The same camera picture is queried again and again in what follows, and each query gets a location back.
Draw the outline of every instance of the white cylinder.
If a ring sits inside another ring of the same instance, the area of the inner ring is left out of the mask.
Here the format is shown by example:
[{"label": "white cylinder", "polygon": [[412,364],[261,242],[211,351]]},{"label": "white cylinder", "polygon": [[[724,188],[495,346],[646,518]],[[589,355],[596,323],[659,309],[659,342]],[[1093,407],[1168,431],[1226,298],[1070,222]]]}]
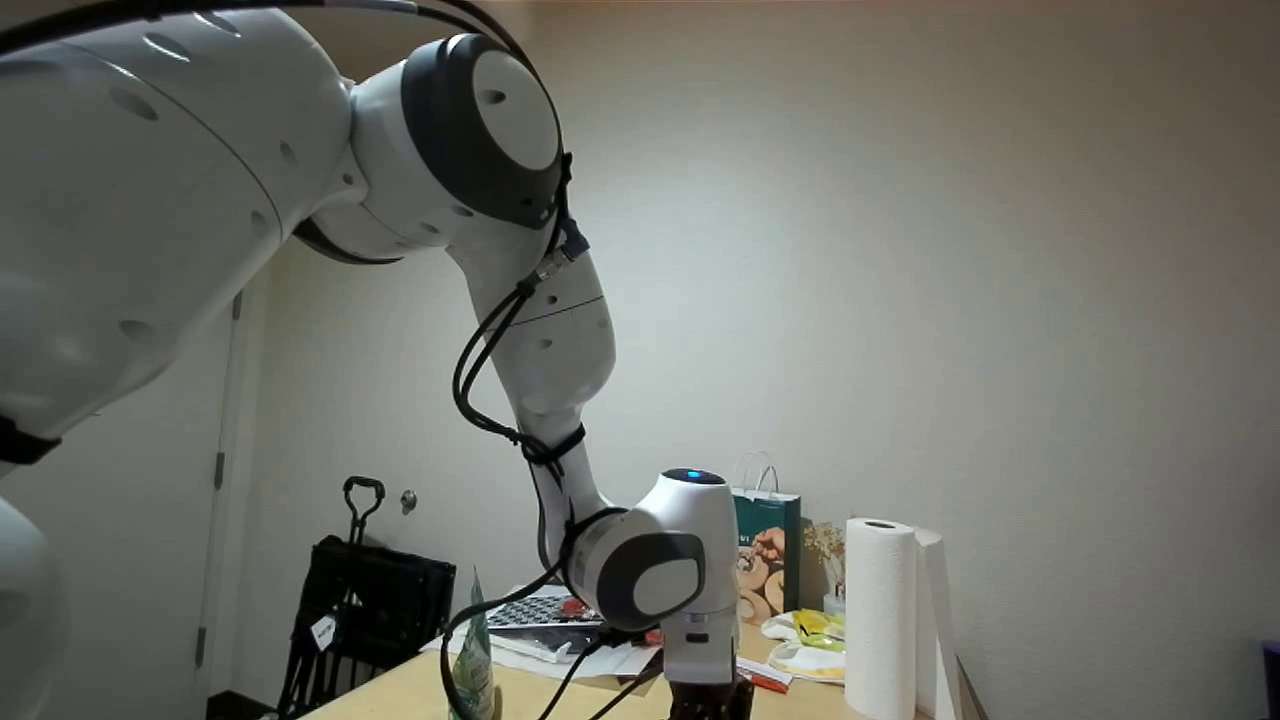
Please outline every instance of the white cylinder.
[{"label": "white cylinder", "polygon": [[961,664],[952,626],[952,586],[944,537],[917,526],[919,542],[919,586],[917,586],[917,700],[933,720],[961,720]]},{"label": "white cylinder", "polygon": [[843,523],[843,700],[860,720],[917,720],[917,526]]}]

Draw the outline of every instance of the white wall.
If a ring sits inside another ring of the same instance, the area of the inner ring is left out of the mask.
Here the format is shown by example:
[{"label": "white wall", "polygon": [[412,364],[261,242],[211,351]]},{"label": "white wall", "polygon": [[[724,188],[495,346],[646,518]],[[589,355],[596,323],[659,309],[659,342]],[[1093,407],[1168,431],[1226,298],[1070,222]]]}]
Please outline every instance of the white wall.
[{"label": "white wall", "polygon": [[[543,7],[621,367],[614,497],[762,460],[819,516],[952,541],[990,715],[1264,715],[1280,636],[1280,7]],[[267,291],[244,687],[274,690],[336,479],[399,542],[532,569],[505,444],[446,407],[464,291],[285,255]]]}]

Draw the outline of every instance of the desk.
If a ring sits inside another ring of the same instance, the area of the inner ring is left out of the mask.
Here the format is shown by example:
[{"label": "desk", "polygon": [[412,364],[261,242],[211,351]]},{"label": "desk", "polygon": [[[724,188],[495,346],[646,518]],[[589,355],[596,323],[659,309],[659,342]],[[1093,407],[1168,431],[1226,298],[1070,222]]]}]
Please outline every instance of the desk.
[{"label": "desk", "polygon": [[[738,656],[762,659],[769,641],[761,626],[738,626]],[[505,720],[532,720],[543,710],[543,702],[554,690],[554,678],[491,668],[495,685],[505,687]],[[591,715],[600,702],[609,702],[624,685],[614,678],[577,678],[566,685],[554,715]],[[630,690],[624,702],[614,702],[609,715],[614,720],[668,720],[673,690],[663,678],[652,678],[646,687]],[[380,678],[324,702],[309,720],[446,720],[446,700],[438,687],[434,652],[414,656]],[[789,696],[757,690],[753,720],[856,720],[843,702],[843,687],[833,685],[803,685],[796,678]]]}]

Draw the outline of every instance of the cable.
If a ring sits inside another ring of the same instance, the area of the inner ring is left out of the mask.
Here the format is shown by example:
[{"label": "cable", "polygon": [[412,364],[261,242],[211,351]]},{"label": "cable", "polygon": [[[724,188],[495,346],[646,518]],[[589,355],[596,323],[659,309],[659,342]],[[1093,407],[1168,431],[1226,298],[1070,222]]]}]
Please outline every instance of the cable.
[{"label": "cable", "polygon": [[476,330],[469,337],[455,367],[450,367],[450,403],[461,407],[461,417],[483,431],[495,431],[495,435],[507,435],[512,444],[525,444],[526,435],[483,417],[476,403],[470,403],[470,384],[479,377],[479,367],[487,364],[491,346],[507,337],[512,320],[519,317],[519,309],[526,303],[526,296],[537,291],[532,279],[519,279],[479,323]]},{"label": "cable", "polygon": [[627,687],[621,687],[605,707],[596,707],[591,720],[609,715],[621,700],[627,700],[636,687],[652,685],[659,671],[641,671],[627,678]]},{"label": "cable", "polygon": [[99,0],[99,4],[64,7],[0,30],[0,57],[36,49],[46,40],[64,40],[64,37],[112,26],[112,25],[185,14],[185,10],[209,14],[209,10],[238,10],[238,7],[360,7],[360,10],[422,14],[422,18],[438,18],[438,25],[487,37],[505,44],[537,77],[526,53],[516,44],[516,37],[500,18],[491,18],[483,7],[469,0],[438,0],[438,4],[464,14],[422,7],[422,4],[397,4],[397,0]]},{"label": "cable", "polygon": [[605,648],[605,636],[591,636],[591,644],[566,664],[566,671],[559,676],[554,685],[554,696],[548,700],[548,707],[540,710],[540,720],[548,720],[564,696],[564,687],[573,685],[577,668],[596,652]]}]

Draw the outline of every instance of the paper towel roll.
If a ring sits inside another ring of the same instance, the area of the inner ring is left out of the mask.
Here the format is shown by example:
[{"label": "paper towel roll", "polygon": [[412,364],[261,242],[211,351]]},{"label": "paper towel roll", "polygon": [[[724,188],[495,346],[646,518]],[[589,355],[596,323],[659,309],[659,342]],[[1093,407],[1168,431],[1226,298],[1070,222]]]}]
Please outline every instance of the paper towel roll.
[{"label": "paper towel roll", "polygon": [[944,537],[917,526],[917,542],[919,542],[917,700],[933,720],[961,720],[961,664],[956,664]]},{"label": "paper towel roll", "polygon": [[917,526],[843,523],[843,700],[860,720],[917,720]]}]

